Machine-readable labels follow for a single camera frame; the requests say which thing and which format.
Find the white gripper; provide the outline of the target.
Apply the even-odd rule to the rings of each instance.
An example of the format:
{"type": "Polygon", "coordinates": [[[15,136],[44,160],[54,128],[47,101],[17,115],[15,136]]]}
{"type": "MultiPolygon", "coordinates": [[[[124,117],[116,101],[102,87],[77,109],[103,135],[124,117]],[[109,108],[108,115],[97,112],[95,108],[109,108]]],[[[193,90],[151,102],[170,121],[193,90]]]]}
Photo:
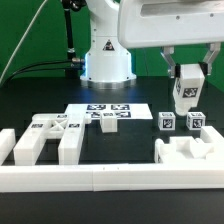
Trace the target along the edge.
{"type": "Polygon", "coordinates": [[[210,75],[224,41],[224,0],[121,0],[118,40],[125,48],[164,46],[170,78],[181,73],[173,46],[209,43],[199,66],[210,75]]]}

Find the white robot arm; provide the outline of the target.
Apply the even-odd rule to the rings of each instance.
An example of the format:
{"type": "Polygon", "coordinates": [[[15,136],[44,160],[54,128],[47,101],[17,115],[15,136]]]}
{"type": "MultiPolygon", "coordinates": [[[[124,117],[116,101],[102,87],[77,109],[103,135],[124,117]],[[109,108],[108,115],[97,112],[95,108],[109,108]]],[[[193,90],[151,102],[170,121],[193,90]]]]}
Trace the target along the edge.
{"type": "Polygon", "coordinates": [[[207,44],[210,64],[224,42],[224,0],[86,0],[101,51],[207,44]]]}

